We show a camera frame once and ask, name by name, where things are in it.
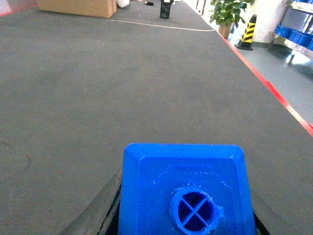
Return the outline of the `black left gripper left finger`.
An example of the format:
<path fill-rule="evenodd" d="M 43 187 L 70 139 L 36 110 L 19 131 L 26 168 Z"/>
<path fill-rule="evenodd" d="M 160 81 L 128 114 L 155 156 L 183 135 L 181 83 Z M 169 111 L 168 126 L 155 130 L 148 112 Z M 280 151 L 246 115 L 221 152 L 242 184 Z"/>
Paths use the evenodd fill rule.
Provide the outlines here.
<path fill-rule="evenodd" d="M 122 169 L 100 190 L 86 209 L 74 219 L 62 235 L 103 235 L 108 230 L 120 201 Z"/>

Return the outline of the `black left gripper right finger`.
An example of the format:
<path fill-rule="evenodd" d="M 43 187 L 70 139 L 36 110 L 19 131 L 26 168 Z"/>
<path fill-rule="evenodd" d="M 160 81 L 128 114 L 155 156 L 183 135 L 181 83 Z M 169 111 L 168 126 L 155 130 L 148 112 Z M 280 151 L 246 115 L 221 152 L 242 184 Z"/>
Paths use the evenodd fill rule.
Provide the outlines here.
<path fill-rule="evenodd" d="M 296 230 L 251 190 L 254 214 L 270 235 L 295 235 Z"/>

